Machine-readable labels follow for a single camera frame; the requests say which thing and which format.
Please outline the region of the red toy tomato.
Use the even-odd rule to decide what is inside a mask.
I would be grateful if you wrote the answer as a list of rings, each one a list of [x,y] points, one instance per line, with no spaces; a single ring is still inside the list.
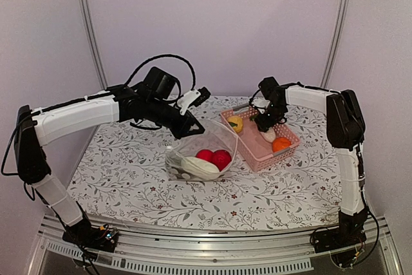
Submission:
[[[209,149],[201,149],[200,151],[197,152],[196,158],[205,160],[207,162],[212,162],[214,152],[209,150]]]

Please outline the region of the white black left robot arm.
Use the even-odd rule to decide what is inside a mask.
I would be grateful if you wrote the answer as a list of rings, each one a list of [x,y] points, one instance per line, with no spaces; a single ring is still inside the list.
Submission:
[[[177,78],[153,67],[143,81],[111,86],[98,94],[74,99],[50,108],[19,109],[14,131],[14,153],[18,177],[52,208],[81,245],[91,245],[96,236],[89,220],[52,176],[43,146],[83,129],[129,120],[147,120],[167,128],[177,139],[199,135],[205,129],[189,111],[201,93],[192,89],[169,100]]]

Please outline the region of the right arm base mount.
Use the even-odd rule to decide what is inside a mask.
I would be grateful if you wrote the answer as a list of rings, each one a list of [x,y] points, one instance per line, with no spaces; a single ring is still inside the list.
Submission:
[[[363,225],[356,223],[317,228],[310,235],[310,244],[316,253],[362,244],[365,241],[366,234]]]

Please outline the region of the red toy strawberry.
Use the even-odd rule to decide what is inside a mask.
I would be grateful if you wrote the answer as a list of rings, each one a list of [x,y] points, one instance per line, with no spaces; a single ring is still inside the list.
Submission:
[[[232,161],[230,153],[224,149],[219,149],[212,154],[212,163],[219,169],[224,170]]]

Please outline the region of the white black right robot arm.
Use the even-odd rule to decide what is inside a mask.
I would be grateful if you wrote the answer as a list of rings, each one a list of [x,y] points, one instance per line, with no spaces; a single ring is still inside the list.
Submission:
[[[339,228],[332,238],[337,246],[347,246],[356,239],[357,227],[368,217],[362,157],[366,125],[355,92],[327,90],[300,82],[280,85],[274,77],[264,78],[256,92],[266,102],[256,102],[252,96],[248,105],[257,110],[255,122],[260,131],[285,123],[289,105],[316,110],[326,117],[326,136],[337,155],[342,186]]]

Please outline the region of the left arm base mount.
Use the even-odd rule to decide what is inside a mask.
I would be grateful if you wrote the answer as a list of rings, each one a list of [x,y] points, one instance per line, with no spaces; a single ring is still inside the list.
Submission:
[[[118,237],[117,228],[110,228],[108,224],[93,227],[89,220],[83,219],[73,226],[65,226],[62,239],[82,248],[114,252],[117,247]]]

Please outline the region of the clear zip top bag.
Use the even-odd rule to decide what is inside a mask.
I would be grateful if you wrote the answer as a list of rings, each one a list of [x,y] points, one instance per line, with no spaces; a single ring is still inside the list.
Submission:
[[[215,120],[203,120],[200,124],[204,133],[183,138],[167,148],[165,169],[170,180],[216,180],[235,159],[237,134]]]

